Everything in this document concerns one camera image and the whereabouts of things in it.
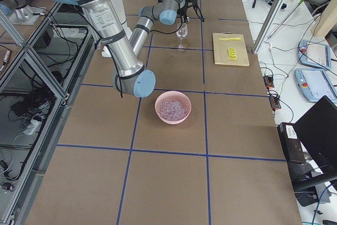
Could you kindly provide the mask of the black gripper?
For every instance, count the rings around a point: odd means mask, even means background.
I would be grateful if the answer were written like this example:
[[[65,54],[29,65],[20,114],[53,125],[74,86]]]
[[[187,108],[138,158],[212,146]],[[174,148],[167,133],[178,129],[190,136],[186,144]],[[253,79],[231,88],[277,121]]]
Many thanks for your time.
[[[183,19],[184,23],[188,23],[190,21],[190,18],[187,14],[188,12],[188,5],[184,5],[183,7],[180,7],[180,18]]]

